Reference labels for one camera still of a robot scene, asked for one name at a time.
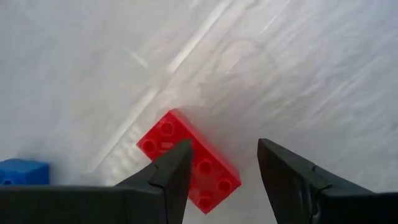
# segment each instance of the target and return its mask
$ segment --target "plastic toy brick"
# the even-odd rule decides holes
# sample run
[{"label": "plastic toy brick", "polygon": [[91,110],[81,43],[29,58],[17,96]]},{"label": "plastic toy brick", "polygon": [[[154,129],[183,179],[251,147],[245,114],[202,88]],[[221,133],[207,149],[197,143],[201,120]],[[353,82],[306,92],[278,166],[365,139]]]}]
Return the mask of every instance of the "plastic toy brick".
[{"label": "plastic toy brick", "polygon": [[241,185],[239,172],[193,127],[178,109],[167,112],[137,143],[154,160],[184,139],[194,150],[189,198],[205,214]]},{"label": "plastic toy brick", "polygon": [[0,185],[29,184],[49,184],[49,165],[22,159],[0,162]]}]

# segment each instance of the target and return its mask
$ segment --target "red plastic block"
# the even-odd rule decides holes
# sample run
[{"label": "red plastic block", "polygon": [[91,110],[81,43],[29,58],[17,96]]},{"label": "red plastic block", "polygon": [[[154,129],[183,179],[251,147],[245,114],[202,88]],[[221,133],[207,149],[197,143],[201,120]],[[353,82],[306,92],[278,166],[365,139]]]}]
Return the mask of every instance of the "red plastic block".
[{"label": "red plastic block", "polygon": [[154,160],[184,139],[191,139],[194,151],[189,198],[207,214],[241,185],[239,172],[178,109],[167,112],[137,145]]}]

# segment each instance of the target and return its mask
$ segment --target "white surface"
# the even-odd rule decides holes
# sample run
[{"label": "white surface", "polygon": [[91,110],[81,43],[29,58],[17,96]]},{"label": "white surface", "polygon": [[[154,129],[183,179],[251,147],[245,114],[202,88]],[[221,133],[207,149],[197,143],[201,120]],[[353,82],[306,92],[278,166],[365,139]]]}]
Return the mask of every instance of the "white surface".
[{"label": "white surface", "polygon": [[1,159],[58,184],[111,185],[173,107],[243,186],[185,223],[275,223],[257,160],[269,138],[371,190],[398,190],[395,1],[0,2]]}]

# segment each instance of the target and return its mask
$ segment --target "blue plastic block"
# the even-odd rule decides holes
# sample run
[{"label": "blue plastic block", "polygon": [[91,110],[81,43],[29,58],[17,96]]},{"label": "blue plastic block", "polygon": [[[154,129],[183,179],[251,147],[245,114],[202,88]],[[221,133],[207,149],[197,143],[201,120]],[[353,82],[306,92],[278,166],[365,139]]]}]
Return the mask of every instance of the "blue plastic block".
[{"label": "blue plastic block", "polygon": [[0,185],[49,184],[47,163],[8,159],[0,162]]}]

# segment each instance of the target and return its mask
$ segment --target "red lego brick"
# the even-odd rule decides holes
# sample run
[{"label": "red lego brick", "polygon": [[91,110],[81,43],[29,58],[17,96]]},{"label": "red lego brick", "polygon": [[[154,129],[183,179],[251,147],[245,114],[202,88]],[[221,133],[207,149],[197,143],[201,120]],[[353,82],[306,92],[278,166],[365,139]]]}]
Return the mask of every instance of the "red lego brick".
[{"label": "red lego brick", "polygon": [[184,139],[191,140],[194,151],[189,198],[207,214],[241,185],[239,172],[178,109],[167,112],[137,145],[154,160]]}]

